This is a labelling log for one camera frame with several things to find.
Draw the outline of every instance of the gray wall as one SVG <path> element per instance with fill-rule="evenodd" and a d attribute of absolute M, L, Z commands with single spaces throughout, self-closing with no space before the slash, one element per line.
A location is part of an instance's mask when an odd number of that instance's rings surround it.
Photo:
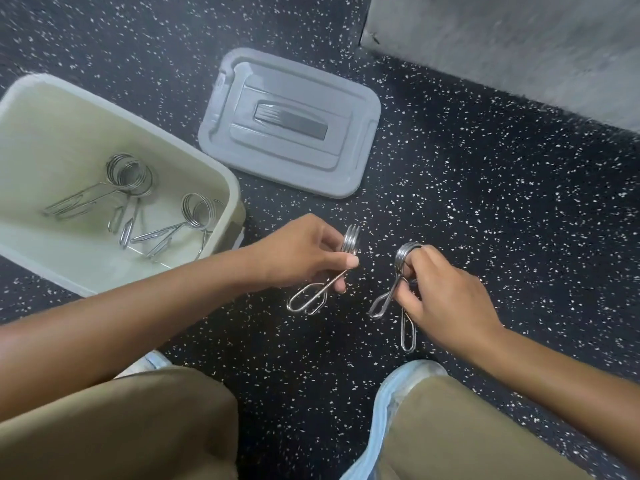
<path fill-rule="evenodd" d="M 372 0 L 361 42 L 640 132 L 640 0 Z"/>

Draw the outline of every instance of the person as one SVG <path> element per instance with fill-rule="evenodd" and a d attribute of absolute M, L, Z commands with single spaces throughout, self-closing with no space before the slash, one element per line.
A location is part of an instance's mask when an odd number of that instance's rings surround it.
<path fill-rule="evenodd" d="M 113 379 L 240 294 L 358 265 L 313 215 L 263 240 L 0 327 L 0 477 L 234 478 L 237 407 L 184 367 Z M 412 251 L 421 299 L 396 300 L 444 349 L 640 468 L 640 387 L 500 323 L 484 286 L 432 246 Z M 344 292 L 345 282 L 335 284 Z M 590 478 L 435 362 L 393 372 L 369 445 L 343 478 Z"/>

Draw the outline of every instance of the gray plastic lid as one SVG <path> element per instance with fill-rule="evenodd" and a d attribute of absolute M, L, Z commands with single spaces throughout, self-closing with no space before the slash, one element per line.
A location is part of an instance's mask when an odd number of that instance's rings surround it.
<path fill-rule="evenodd" d="M 222 60 L 198 141 L 230 167 L 343 198 L 360 186 L 379 119 L 371 89 L 237 48 Z"/>

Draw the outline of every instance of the beige trousers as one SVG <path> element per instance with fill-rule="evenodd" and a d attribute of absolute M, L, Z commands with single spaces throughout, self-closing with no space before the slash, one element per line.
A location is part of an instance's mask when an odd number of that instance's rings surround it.
<path fill-rule="evenodd" d="M 1 423 L 0 479 L 232 479 L 237 434 L 226 387 L 168 367 Z M 591 478 L 448 377 L 426 379 L 407 396 L 378 468 L 384 480 Z"/>

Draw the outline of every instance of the white plastic bin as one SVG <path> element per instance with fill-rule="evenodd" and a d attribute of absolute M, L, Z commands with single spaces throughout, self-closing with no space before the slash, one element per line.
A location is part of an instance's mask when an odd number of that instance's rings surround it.
<path fill-rule="evenodd" d="M 0 253 L 81 296 L 192 261 L 202 233 L 188 228 L 156 261 L 141 254 L 155 241 L 120 249 L 106 228 L 113 201 L 65 221 L 42 213 L 105 181 L 105 163 L 116 153 L 140 158 L 158 179 L 141 201 L 133 235 L 183 221 L 181 198 L 197 192 L 224 203 L 201 258 L 228 242 L 230 232 L 237 236 L 246 214 L 237 179 L 224 165 L 105 99 L 39 74 L 16 81 L 0 101 Z"/>

